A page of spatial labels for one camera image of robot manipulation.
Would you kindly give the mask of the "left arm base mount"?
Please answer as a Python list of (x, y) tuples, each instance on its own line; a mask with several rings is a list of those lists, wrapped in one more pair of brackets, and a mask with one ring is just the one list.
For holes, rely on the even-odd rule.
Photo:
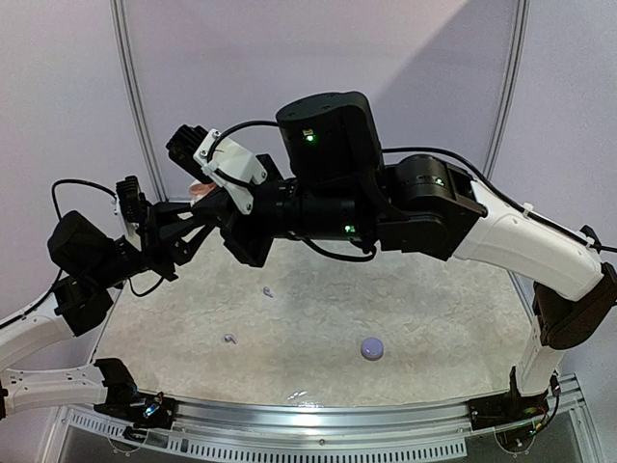
[(140, 429), (171, 429), (177, 409), (178, 401), (163, 392), (156, 395), (142, 392), (125, 397), (117, 395), (94, 406), (97, 413), (130, 422)]

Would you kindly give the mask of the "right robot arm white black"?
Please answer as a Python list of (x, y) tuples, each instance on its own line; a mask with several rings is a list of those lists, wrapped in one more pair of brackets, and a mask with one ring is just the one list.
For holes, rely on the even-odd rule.
[(498, 401), (508, 421), (554, 389), (563, 353), (586, 341), (616, 302), (616, 272), (595, 231), (572, 231), (494, 187), (461, 155), (402, 147), (387, 164), (366, 96), (311, 95), (271, 121), (292, 177), (232, 140), (232, 130), (195, 127), (196, 178), (215, 185), (195, 213), (219, 228), (243, 264), (262, 266), (275, 239), (315, 247), (344, 240), (361, 261), (378, 252), (474, 260), (534, 283), (535, 322), (510, 391)]

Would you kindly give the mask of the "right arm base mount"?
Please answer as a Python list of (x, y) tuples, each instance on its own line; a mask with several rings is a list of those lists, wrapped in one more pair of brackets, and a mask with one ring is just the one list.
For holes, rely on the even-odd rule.
[(522, 395), (516, 381), (503, 393), (484, 395), (466, 402), (471, 428), (482, 430), (544, 416), (549, 410), (549, 390)]

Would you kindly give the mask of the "lavender earbud charging case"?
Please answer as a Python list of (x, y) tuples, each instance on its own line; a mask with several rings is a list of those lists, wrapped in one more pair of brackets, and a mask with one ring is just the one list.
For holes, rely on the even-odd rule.
[(366, 338), (361, 343), (361, 354), (367, 361), (380, 360), (384, 353), (384, 344), (378, 338)]

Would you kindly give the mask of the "pink earbud charging case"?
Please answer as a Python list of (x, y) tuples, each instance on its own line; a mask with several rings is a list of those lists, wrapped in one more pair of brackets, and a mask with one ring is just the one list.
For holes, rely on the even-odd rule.
[(193, 182), (189, 187), (189, 195), (194, 201), (205, 197), (217, 187), (215, 183)]

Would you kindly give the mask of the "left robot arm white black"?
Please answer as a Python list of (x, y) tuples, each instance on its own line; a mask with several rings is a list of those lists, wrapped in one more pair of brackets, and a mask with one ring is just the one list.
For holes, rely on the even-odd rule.
[(115, 304), (113, 292), (136, 275), (152, 271), (176, 279), (212, 232), (188, 217), (187, 203), (141, 204), (127, 216), (136, 226), (118, 239), (107, 236), (72, 210), (47, 241), (59, 268), (57, 279), (37, 301), (1, 322), (1, 416), (68, 404), (133, 422), (163, 423), (174, 413), (164, 394), (140, 393), (122, 360), (97, 360), (78, 368), (25, 371), (14, 364), (46, 346), (78, 338), (100, 326)]

